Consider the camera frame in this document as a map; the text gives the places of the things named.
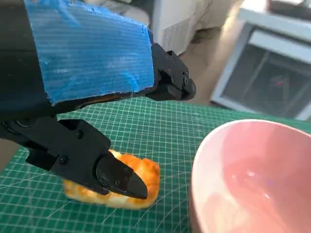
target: bowl rim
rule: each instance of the bowl rim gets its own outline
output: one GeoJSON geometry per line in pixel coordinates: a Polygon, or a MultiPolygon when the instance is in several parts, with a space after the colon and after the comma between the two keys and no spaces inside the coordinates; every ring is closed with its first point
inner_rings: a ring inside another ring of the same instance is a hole
{"type": "Polygon", "coordinates": [[[201,218],[197,217],[199,215],[198,213],[198,200],[195,198],[194,196],[194,187],[196,187],[196,180],[194,179],[194,174],[195,174],[195,168],[197,167],[197,164],[199,163],[199,157],[200,157],[200,154],[202,154],[202,151],[203,151],[203,147],[204,145],[216,134],[218,133],[219,131],[223,130],[224,128],[227,128],[231,125],[234,125],[234,124],[240,124],[240,123],[245,123],[245,122],[253,122],[253,123],[267,123],[267,124],[273,124],[273,125],[278,125],[280,127],[283,127],[283,128],[287,128],[289,130],[292,130],[292,131],[296,131],[296,132],[300,132],[300,133],[303,133],[304,135],[308,136],[308,137],[311,137],[311,135],[309,133],[306,133],[302,130],[299,130],[299,129],[296,129],[292,126],[288,126],[288,125],[285,125],[285,124],[282,124],[282,123],[278,123],[278,122],[274,122],[274,121],[270,121],[270,120],[261,120],[261,119],[241,119],[241,120],[234,120],[234,121],[230,121],[230,122],[227,122],[225,124],[222,124],[218,127],[216,127],[215,129],[213,129],[209,134],[207,134],[207,136],[203,139],[203,141],[201,142],[196,154],[195,154],[195,157],[194,157],[194,160],[193,160],[193,163],[192,163],[192,169],[191,169],[191,179],[190,179],[190,193],[191,193],[191,196],[192,196],[192,207],[193,207],[193,213],[195,214],[195,218],[196,218],[196,222],[197,224],[199,225],[199,229],[201,230],[201,232],[205,232],[205,233],[208,233],[208,231],[205,231],[205,225],[204,223],[202,222],[201,218]]]}

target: glass panel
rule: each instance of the glass panel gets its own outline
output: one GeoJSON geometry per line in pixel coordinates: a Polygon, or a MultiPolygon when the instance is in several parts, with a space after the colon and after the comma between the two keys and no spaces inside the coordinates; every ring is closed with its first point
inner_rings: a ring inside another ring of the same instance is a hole
{"type": "Polygon", "coordinates": [[[258,112],[294,118],[311,101],[311,65],[247,46],[222,95],[258,112]]]}

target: green cutting mat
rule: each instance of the green cutting mat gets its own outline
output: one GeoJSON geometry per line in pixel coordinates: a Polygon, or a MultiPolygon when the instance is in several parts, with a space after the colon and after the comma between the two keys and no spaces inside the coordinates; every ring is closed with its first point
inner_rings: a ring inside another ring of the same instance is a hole
{"type": "Polygon", "coordinates": [[[0,175],[0,233],[188,233],[191,162],[211,130],[236,119],[264,118],[311,132],[302,121],[145,98],[95,104],[60,118],[85,119],[111,139],[115,150],[158,162],[156,203],[129,211],[71,201],[60,179],[26,164],[27,151],[20,149],[0,175]]]}

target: vent grille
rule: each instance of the vent grille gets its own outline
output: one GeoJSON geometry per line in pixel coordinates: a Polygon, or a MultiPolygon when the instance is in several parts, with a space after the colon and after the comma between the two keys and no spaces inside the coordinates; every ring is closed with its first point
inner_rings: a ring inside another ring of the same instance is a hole
{"type": "Polygon", "coordinates": [[[187,47],[189,21],[188,18],[164,29],[162,40],[164,50],[173,50],[176,54],[184,52],[187,47]]]}

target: golden crust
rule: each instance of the golden crust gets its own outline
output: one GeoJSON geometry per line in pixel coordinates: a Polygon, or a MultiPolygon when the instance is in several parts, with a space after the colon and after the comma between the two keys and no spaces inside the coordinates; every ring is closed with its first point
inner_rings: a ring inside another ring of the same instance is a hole
{"type": "Polygon", "coordinates": [[[68,198],[89,202],[104,204],[114,208],[142,209],[148,208],[156,200],[160,188],[160,167],[157,163],[149,159],[139,159],[131,154],[121,154],[110,150],[112,154],[131,167],[134,172],[145,182],[148,189],[148,198],[145,200],[129,198],[120,194],[110,192],[106,196],[97,194],[87,188],[84,188],[74,182],[63,180],[63,187],[68,198]]]}

